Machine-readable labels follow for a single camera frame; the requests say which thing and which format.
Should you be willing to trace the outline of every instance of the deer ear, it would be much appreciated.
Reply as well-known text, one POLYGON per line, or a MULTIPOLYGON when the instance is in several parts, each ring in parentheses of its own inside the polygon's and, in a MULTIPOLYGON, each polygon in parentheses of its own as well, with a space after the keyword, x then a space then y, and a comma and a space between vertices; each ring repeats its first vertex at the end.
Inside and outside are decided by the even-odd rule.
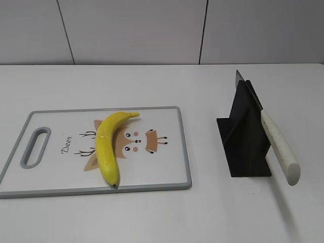
POLYGON ((97 161, 97 155, 96 155, 96 153, 94 153, 90 157, 90 159, 89 159, 89 161, 88 161, 88 163, 87 163, 87 165, 85 167, 85 171, 91 171, 91 170, 94 170, 96 168, 99 168, 99 165, 98 165, 98 161, 97 161))
POLYGON ((96 128, 96 130, 98 130, 101 123, 102 123, 101 120, 95 120, 95 128, 96 128))

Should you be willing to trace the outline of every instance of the kitchen knife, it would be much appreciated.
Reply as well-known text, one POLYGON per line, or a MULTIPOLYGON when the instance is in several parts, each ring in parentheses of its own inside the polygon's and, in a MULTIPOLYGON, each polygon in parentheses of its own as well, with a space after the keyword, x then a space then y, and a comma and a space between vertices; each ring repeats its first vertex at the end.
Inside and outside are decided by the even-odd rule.
POLYGON ((236 87, 240 80, 245 83, 255 103, 260 109, 262 127, 272 145, 274 153, 279 161, 283 173, 285 174, 288 184, 291 186, 296 185, 300 178, 300 166, 296 157, 294 156, 291 148, 289 147, 289 144, 285 140, 277 125, 274 123, 268 113, 263 109, 260 100, 256 96, 254 89, 252 88, 251 83, 249 81, 245 82, 240 72, 236 70, 236 87))

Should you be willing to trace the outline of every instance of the knife holder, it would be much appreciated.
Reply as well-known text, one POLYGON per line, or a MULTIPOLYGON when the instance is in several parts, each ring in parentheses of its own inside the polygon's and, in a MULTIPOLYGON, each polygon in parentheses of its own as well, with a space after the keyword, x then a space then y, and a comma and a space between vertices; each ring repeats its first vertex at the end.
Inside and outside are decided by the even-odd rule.
POLYGON ((251 92, 256 96, 251 82, 240 80, 229 118, 217 119, 231 177, 271 176, 265 159, 270 142, 251 92))

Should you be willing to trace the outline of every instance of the table surface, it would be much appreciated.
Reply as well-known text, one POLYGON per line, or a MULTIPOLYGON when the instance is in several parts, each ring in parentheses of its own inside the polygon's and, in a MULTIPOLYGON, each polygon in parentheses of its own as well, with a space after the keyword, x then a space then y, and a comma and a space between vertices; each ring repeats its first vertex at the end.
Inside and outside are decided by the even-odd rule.
POLYGON ((1 199, 1 242, 324 241, 324 65, 0 66, 0 79, 1 168, 33 110, 179 106, 192 176, 189 190, 1 199), (272 148, 272 177, 231 178, 216 118, 236 69, 299 160, 296 186, 272 148))

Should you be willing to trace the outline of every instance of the yellow banana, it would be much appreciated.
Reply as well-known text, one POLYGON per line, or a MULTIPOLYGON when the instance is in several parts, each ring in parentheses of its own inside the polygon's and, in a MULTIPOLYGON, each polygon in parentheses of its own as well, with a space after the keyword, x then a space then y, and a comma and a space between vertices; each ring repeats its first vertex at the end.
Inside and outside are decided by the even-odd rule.
POLYGON ((117 112, 104 120, 98 128, 96 136, 96 154, 102 176, 112 186, 118 185, 119 169, 112 148, 115 131, 129 118, 138 117, 137 112, 117 112))

